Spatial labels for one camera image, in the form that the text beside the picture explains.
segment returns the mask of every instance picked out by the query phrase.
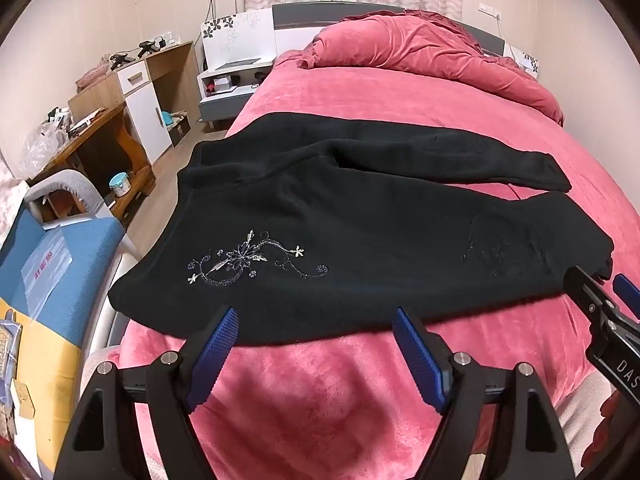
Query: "wooden floor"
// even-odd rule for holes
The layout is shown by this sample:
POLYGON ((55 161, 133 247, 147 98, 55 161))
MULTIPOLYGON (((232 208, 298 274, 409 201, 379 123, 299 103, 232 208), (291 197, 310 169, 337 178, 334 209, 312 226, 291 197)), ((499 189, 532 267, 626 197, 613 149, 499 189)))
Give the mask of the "wooden floor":
POLYGON ((206 126, 196 123, 175 148, 164 152, 154 164, 156 188, 131 221, 127 234, 142 254, 147 254, 165 228, 178 202, 177 173, 187 165, 193 147, 201 140, 222 139, 226 130, 207 133, 206 126))

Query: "yellow cushion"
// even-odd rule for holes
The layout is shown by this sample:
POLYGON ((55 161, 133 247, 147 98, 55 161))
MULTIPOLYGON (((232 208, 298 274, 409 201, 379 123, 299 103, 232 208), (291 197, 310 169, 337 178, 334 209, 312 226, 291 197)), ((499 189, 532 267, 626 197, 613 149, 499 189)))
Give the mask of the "yellow cushion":
MULTIPOLYGON (((0 299, 0 312, 8 308, 0 299)), ((54 471, 73 413, 80 349, 37 321, 15 314, 22 325, 17 379, 27 385, 35 408, 38 457, 54 471)))

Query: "white bucket with blue lid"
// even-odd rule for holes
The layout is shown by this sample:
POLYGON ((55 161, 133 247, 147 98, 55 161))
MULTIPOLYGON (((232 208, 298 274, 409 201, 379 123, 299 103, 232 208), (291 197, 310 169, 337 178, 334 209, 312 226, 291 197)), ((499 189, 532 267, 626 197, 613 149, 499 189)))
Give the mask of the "white bucket with blue lid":
POLYGON ((126 173, 119 173, 109 181, 109 187, 116 196, 124 196, 131 190, 129 177, 126 173))

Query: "blue gripper pad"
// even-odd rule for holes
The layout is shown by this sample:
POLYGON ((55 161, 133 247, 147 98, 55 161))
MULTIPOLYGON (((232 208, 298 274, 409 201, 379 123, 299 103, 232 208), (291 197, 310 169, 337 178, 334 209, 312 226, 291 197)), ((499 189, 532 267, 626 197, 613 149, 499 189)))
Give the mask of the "blue gripper pad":
POLYGON ((640 319, 640 290, 631 280, 624 274, 617 274, 613 279, 613 291, 625 302, 634 316, 640 319))
MULTIPOLYGON (((189 351, 185 351, 187 355, 185 355, 186 359, 182 366, 187 366, 191 371, 187 394, 184 397, 184 403, 189 413, 209 397, 211 389, 220 375, 220 370, 222 370, 226 358, 238 338, 238 313, 236 310, 233 307, 228 307, 226 312, 218 312, 216 318, 220 317, 222 319, 217 323, 208 341, 198 342, 200 343, 198 346, 202 350, 199 355, 193 356, 194 364, 189 362, 189 351)), ((189 342, 190 339, 180 349, 180 352, 188 347, 189 342)))
POLYGON ((427 332, 420 320, 402 308, 396 313, 393 332, 422 400, 442 414, 452 384, 449 348, 439 335, 427 332))

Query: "chair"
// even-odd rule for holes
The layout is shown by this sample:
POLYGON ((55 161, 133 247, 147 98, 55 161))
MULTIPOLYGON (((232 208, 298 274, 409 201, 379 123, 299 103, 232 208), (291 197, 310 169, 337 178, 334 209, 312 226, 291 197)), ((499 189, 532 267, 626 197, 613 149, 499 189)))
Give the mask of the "chair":
POLYGON ((0 298, 17 311, 22 324, 17 379, 27 384, 36 408, 38 456, 53 471, 80 396, 82 366, 89 354, 107 346, 112 330, 115 311, 107 291, 140 254, 95 187, 77 171, 46 178, 28 190, 24 202, 0 249, 0 298), (87 213, 40 224, 27 204, 59 189, 73 193, 87 213), (20 271, 47 230, 57 226, 73 261, 37 320, 31 320, 20 271))

